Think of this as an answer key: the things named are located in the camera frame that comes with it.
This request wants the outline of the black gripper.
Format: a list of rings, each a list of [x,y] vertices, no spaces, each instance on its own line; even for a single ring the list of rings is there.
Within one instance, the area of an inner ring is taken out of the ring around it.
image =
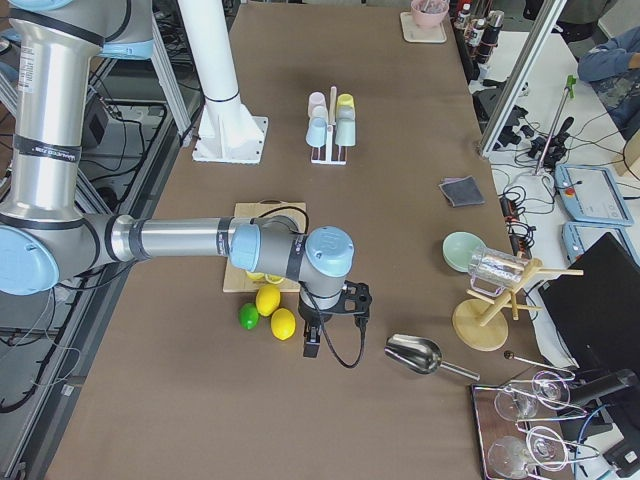
[[[321,343],[322,323],[330,319],[330,313],[317,309],[303,296],[299,297],[298,313],[304,320],[303,356],[316,358]]]

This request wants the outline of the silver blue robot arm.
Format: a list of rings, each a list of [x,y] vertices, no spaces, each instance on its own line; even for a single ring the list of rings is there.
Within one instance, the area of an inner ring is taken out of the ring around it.
[[[335,227],[302,232],[272,218],[136,219],[129,198],[110,211],[76,205],[90,64],[95,57],[171,63],[148,1],[15,1],[20,37],[11,187],[1,204],[1,289],[31,295],[87,270],[163,256],[221,256],[237,268],[300,286],[304,353],[317,354],[327,321],[367,321],[369,296],[347,278],[354,246]]]

